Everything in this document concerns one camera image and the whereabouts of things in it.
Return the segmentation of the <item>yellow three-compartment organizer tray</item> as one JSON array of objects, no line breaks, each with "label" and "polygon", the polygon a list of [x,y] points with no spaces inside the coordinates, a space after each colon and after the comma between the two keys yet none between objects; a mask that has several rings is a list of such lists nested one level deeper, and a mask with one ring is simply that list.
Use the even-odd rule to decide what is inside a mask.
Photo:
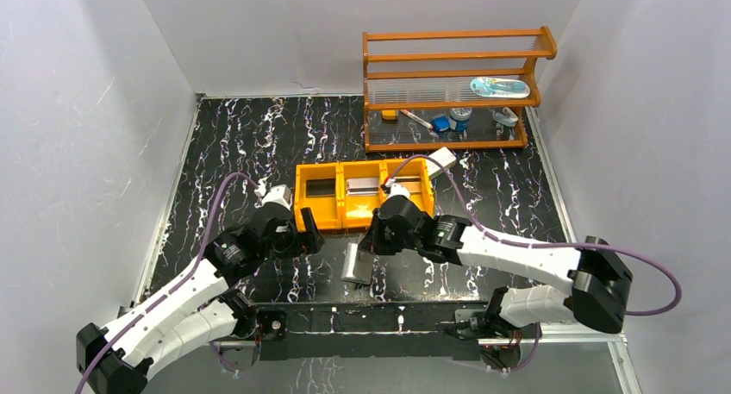
[{"label": "yellow three-compartment organizer tray", "polygon": [[[396,181],[408,189],[410,199],[415,205],[432,216],[435,205],[434,191],[424,159],[413,159],[408,164],[404,164],[402,159],[300,164],[296,167],[294,192],[298,230],[304,231],[303,218],[300,215],[302,208],[311,208],[316,225],[321,231],[367,228],[371,223],[372,212],[385,201],[381,184],[392,174],[396,174]],[[305,196],[305,181],[319,178],[336,180],[335,197]],[[348,197],[347,178],[378,178],[379,193],[376,196]]]}]

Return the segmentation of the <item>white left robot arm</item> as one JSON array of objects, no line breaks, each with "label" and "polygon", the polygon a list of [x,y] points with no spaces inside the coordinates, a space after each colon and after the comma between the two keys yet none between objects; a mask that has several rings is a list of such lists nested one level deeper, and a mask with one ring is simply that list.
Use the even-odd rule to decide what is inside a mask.
[{"label": "white left robot arm", "polygon": [[324,238],[309,208],[266,203],[219,234],[174,280],[125,315],[76,336],[78,391],[140,393],[154,374],[220,338],[264,332],[259,308],[235,286],[272,259],[318,253]]}]

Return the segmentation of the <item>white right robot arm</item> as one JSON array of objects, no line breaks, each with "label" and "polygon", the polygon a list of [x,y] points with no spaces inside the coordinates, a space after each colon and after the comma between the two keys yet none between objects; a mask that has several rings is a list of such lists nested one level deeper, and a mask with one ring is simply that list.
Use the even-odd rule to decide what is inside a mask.
[{"label": "white right robot arm", "polygon": [[373,212],[360,251],[415,251],[440,264],[486,267],[537,281],[495,291],[485,320],[502,333],[538,322],[575,320],[605,334],[623,329],[633,275],[606,243],[549,243],[507,235],[459,216],[430,216],[404,196]]}]

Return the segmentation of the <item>silver card in tray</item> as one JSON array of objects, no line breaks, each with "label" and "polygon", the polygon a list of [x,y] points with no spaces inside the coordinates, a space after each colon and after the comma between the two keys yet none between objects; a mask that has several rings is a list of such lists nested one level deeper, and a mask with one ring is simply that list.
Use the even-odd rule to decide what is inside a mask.
[{"label": "silver card in tray", "polygon": [[378,178],[347,178],[346,195],[348,197],[376,196],[380,190]]}]

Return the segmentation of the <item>dark card in tray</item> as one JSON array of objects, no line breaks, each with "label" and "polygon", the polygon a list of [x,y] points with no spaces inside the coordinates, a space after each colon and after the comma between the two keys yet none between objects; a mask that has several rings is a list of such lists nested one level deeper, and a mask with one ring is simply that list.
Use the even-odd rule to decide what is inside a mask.
[{"label": "dark card in tray", "polygon": [[336,192],[337,187],[334,178],[308,179],[305,181],[306,197],[335,197]]}]

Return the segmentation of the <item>green and white box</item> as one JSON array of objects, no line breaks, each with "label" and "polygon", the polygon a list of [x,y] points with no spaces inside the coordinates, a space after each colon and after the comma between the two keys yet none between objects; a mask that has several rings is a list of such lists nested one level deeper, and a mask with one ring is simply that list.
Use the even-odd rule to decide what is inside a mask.
[{"label": "green and white box", "polygon": [[428,159],[425,159],[427,164],[427,172],[430,180],[439,177],[445,169],[450,169],[457,162],[457,157],[449,148],[441,147],[440,149],[432,152]]}]

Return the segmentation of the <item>small blue box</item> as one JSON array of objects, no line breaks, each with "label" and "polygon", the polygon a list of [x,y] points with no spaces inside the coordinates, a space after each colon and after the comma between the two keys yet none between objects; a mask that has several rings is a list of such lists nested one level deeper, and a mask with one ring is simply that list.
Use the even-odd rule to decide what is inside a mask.
[{"label": "small blue box", "polygon": [[451,129],[449,119],[445,115],[434,116],[431,125],[436,133],[444,133]]}]

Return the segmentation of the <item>white marker pen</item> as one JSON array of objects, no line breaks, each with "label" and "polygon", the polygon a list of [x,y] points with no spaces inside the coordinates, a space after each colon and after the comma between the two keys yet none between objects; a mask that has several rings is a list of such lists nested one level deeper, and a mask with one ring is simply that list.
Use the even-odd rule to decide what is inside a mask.
[{"label": "white marker pen", "polygon": [[429,130],[432,130],[434,128],[431,122],[427,122],[426,120],[422,119],[421,117],[419,117],[418,115],[416,115],[415,113],[413,113],[413,112],[411,112],[409,110],[400,109],[399,112],[401,114],[407,116],[412,121],[419,123],[424,128],[427,128]]}]

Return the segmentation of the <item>small yellow block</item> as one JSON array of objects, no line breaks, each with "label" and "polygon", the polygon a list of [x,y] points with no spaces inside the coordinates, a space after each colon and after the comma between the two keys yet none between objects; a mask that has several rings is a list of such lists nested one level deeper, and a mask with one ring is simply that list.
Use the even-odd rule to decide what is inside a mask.
[{"label": "small yellow block", "polygon": [[381,118],[385,122],[396,122],[398,117],[398,111],[395,109],[382,110],[380,112]]}]

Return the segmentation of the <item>white jar blue label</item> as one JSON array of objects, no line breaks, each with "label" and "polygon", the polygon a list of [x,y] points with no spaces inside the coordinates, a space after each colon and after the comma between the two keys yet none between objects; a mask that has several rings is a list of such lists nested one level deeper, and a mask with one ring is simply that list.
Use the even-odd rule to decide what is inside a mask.
[{"label": "white jar blue label", "polygon": [[466,131],[472,116],[472,108],[452,108],[448,111],[449,128],[455,132]]}]

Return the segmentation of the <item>orange wooden shelf rack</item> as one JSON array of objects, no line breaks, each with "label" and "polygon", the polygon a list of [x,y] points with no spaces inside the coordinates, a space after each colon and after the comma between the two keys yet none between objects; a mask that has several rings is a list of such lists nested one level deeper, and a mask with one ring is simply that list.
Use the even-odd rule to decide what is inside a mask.
[{"label": "orange wooden shelf rack", "polygon": [[[452,149],[522,148],[528,144],[524,111],[537,107],[541,93],[536,67],[554,59],[557,41],[548,26],[539,28],[362,34],[364,144],[368,153]],[[474,94],[476,77],[511,78],[531,90],[524,99]],[[510,107],[519,118],[513,128],[493,120]],[[399,112],[409,110],[427,122],[452,108],[472,108],[466,131],[436,133]],[[380,112],[395,109],[396,122]]]}]

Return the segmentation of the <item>teal blister pack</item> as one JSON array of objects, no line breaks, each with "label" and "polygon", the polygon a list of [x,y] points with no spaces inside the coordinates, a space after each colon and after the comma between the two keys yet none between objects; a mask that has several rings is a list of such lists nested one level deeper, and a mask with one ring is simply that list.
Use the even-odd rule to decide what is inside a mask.
[{"label": "teal blister pack", "polygon": [[511,78],[476,77],[469,87],[474,94],[487,98],[524,99],[531,93],[525,82]]}]

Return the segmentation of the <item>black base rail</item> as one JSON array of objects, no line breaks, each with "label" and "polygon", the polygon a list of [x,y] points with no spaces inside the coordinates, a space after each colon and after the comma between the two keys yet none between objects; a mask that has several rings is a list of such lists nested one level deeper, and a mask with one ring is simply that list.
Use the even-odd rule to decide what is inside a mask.
[{"label": "black base rail", "polygon": [[263,303],[258,329],[217,343],[227,359],[446,357],[514,366],[541,332],[499,323],[487,303]]}]

